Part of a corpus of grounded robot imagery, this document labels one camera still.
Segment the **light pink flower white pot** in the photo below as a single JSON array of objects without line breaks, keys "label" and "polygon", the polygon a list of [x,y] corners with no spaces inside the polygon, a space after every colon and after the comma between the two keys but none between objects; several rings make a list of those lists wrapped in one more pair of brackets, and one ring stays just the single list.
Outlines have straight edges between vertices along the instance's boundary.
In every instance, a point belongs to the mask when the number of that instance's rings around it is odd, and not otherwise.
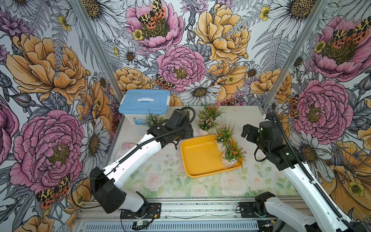
[{"label": "light pink flower white pot", "polygon": [[217,126],[214,118],[209,115],[199,114],[199,121],[197,123],[200,136],[208,135],[210,131]]}]

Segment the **pink orange flower white pot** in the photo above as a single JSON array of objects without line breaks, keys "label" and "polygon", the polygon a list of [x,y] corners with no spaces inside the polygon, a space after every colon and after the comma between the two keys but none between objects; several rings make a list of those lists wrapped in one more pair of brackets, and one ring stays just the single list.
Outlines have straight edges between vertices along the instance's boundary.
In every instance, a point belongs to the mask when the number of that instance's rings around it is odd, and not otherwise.
[{"label": "pink orange flower white pot", "polygon": [[227,144],[231,141],[233,136],[233,127],[221,124],[220,127],[216,128],[216,145],[219,152],[224,153],[226,151]]}]

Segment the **red flower white pot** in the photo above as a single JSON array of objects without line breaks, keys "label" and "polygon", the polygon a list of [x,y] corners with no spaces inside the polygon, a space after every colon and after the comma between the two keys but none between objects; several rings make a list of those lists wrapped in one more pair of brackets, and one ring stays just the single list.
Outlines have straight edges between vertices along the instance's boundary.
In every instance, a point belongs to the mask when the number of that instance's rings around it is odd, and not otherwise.
[{"label": "red flower white pot", "polygon": [[220,117],[225,111],[225,108],[220,108],[217,105],[205,105],[203,106],[203,110],[199,112],[199,118],[216,120],[216,118]]}]

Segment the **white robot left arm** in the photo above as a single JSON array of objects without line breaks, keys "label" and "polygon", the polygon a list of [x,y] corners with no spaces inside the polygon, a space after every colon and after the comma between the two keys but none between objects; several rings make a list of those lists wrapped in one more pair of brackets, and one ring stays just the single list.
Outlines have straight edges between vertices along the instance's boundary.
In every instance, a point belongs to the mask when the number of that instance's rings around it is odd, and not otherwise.
[{"label": "white robot left arm", "polygon": [[148,200],[140,193],[125,192],[121,188],[130,176],[152,155],[168,144],[193,137],[191,123],[196,117],[192,107],[173,111],[169,119],[153,125],[144,137],[119,160],[90,172],[90,191],[107,214],[127,210],[142,218],[149,210]]}]

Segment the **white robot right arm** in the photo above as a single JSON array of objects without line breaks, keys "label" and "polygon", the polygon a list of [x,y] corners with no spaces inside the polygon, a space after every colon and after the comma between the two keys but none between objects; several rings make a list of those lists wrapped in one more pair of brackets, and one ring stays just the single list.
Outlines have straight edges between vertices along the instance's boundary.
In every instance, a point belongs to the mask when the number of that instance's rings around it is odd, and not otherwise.
[{"label": "white robot right arm", "polygon": [[280,219],[298,232],[365,232],[361,222],[352,221],[329,197],[314,177],[304,157],[291,144],[278,120],[266,120],[258,127],[243,126],[241,136],[256,144],[265,159],[270,161],[291,182],[311,216],[283,203],[271,192],[255,197],[253,206],[247,210],[260,218],[270,216]]}]

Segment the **blue lid white storage box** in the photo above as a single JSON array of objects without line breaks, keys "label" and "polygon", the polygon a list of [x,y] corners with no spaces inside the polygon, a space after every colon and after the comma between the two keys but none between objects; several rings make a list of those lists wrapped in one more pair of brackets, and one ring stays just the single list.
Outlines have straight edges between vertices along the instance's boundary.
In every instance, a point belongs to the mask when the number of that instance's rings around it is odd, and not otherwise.
[{"label": "blue lid white storage box", "polygon": [[119,113],[132,125],[145,125],[147,115],[165,116],[171,93],[168,90],[128,90],[120,102]]}]

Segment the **red white carton box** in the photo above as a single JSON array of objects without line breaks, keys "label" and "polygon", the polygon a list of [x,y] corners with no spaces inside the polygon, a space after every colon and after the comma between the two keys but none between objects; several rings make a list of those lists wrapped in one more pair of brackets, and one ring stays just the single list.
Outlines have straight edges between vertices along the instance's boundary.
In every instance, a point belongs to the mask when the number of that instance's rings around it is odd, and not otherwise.
[{"label": "red white carton box", "polygon": [[136,144],[134,143],[123,143],[120,150],[118,151],[117,156],[115,157],[115,161],[119,160],[122,156],[128,153],[135,146]]}]

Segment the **yellow plastic tray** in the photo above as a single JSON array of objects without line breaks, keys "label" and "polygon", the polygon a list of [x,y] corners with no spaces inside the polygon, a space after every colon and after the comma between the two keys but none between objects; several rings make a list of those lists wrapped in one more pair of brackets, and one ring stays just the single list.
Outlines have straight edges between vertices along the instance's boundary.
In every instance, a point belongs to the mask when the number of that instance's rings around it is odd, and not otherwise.
[{"label": "yellow plastic tray", "polygon": [[190,178],[206,177],[242,168],[242,159],[230,168],[222,164],[222,153],[218,150],[215,139],[216,136],[213,134],[194,137],[181,143],[184,169]]}]

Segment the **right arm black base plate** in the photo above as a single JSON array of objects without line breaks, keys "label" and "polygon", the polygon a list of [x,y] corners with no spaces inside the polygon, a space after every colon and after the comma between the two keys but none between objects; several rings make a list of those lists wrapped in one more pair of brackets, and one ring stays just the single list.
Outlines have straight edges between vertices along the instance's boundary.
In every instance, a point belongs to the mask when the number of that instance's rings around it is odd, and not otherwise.
[{"label": "right arm black base plate", "polygon": [[255,202],[239,202],[235,212],[240,214],[242,218],[276,218],[276,216],[269,214],[264,206]]}]

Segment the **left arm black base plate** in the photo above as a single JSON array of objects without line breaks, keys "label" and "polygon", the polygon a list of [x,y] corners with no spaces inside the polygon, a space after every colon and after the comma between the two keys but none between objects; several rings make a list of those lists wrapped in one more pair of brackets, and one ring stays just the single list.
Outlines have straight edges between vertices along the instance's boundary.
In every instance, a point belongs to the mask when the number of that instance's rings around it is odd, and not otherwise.
[{"label": "left arm black base plate", "polygon": [[145,203],[137,212],[121,210],[120,219],[159,219],[161,203]]}]

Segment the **aluminium front rail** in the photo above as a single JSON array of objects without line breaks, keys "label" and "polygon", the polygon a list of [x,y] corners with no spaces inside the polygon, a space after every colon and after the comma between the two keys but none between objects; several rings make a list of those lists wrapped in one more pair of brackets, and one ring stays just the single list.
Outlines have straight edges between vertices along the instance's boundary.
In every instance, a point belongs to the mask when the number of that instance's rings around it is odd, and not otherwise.
[{"label": "aluminium front rail", "polygon": [[312,222],[302,198],[279,198],[294,208],[294,218],[282,212],[258,216],[253,198],[150,199],[149,212],[136,217],[127,210],[105,213],[88,204],[79,214],[75,232],[298,232]]}]

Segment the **left aluminium corner post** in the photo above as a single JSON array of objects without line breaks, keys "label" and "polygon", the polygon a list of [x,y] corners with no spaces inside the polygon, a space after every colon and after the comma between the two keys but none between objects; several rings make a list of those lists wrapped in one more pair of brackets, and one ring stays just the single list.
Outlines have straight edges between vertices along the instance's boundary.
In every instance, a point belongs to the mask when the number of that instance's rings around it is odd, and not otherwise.
[{"label": "left aluminium corner post", "polygon": [[88,17],[88,14],[84,8],[84,5],[81,1],[71,1],[71,6],[74,9],[76,13],[76,17],[79,20],[81,27],[83,28],[86,38],[90,41],[90,44],[100,62],[102,65],[103,71],[106,74],[109,82],[111,83],[111,86],[113,88],[113,91],[120,102],[123,98],[122,90],[120,89],[118,82],[114,76],[114,71],[107,60],[107,57],[104,53],[104,50],[101,46],[101,43],[99,41],[99,38],[97,34],[95,33],[95,29],[93,28],[92,23],[90,22],[90,19]]}]

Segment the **aluminium corner post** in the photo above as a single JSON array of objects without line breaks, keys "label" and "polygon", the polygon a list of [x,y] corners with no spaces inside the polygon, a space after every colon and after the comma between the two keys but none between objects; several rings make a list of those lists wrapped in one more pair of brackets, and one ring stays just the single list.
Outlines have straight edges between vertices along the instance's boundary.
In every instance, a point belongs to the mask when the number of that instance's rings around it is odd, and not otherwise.
[{"label": "aluminium corner post", "polygon": [[90,41],[90,44],[100,62],[102,65],[103,71],[106,74],[109,82],[111,83],[111,86],[113,88],[113,91],[120,102],[123,98],[122,90],[120,89],[118,82],[114,76],[114,71],[107,60],[107,57],[104,53],[104,50],[101,46],[101,43],[99,41],[99,38],[97,34],[95,33],[95,29],[93,28],[92,23],[90,22],[90,19],[88,17],[88,14],[84,8],[84,5],[81,1],[71,1],[71,6],[74,9],[76,13],[76,17],[79,20],[81,27],[83,28],[86,38]]},{"label": "aluminium corner post", "polygon": [[265,98],[264,105],[262,109],[265,111],[271,105],[271,102],[277,95],[280,87],[283,82],[286,80],[287,75],[293,65],[295,59],[300,54],[300,49],[305,45],[306,40],[309,38],[313,28],[317,25],[320,17],[322,16],[326,6],[328,4],[327,0],[316,1],[313,11],[310,13],[308,21],[304,24],[303,30],[298,34],[298,38],[293,45],[283,67],[280,70],[280,73],[272,85],[271,90],[269,91],[267,97]]}]

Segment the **right aluminium corner post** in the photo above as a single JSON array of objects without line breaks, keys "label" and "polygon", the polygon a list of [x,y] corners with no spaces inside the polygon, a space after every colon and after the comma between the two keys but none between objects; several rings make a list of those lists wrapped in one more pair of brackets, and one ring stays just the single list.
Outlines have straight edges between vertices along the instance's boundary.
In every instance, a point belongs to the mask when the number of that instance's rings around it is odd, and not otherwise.
[{"label": "right aluminium corner post", "polygon": [[272,85],[271,90],[269,91],[267,97],[265,98],[264,105],[262,109],[265,111],[271,105],[271,102],[277,95],[280,87],[283,82],[286,80],[287,75],[293,65],[295,59],[300,54],[300,49],[305,45],[306,40],[309,38],[313,28],[317,25],[320,17],[322,16],[326,6],[328,4],[327,0],[316,1],[313,11],[310,13],[308,21],[304,24],[303,30],[298,34],[298,38],[293,45],[283,67],[280,70],[280,73]]}]

